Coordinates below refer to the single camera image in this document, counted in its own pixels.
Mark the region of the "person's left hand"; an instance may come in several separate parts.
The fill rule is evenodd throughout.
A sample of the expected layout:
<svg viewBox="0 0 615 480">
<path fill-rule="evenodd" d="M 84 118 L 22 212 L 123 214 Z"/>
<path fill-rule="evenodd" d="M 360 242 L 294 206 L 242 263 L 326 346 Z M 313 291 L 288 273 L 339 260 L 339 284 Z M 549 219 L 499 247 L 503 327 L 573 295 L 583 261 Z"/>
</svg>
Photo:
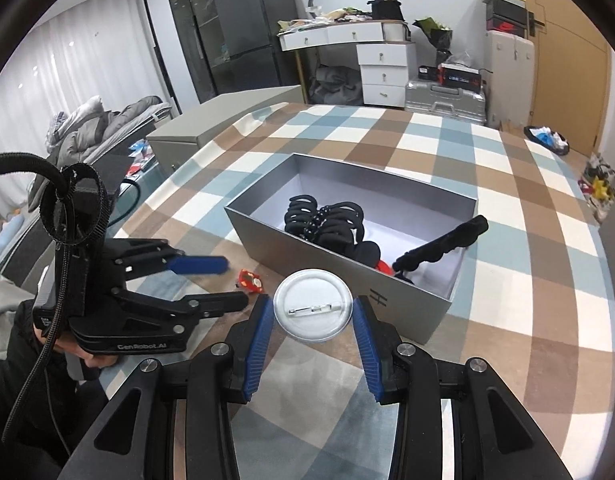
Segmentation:
<svg viewBox="0 0 615 480">
<path fill-rule="evenodd" d="M 61 335 L 54 348 L 63 353 L 72 354 L 76 358 L 82 359 L 88 368 L 106 368 L 114 365 L 117 362 L 117 356 L 100 356 L 100 354 L 91 354 L 83 349 L 71 334 Z"/>
</svg>

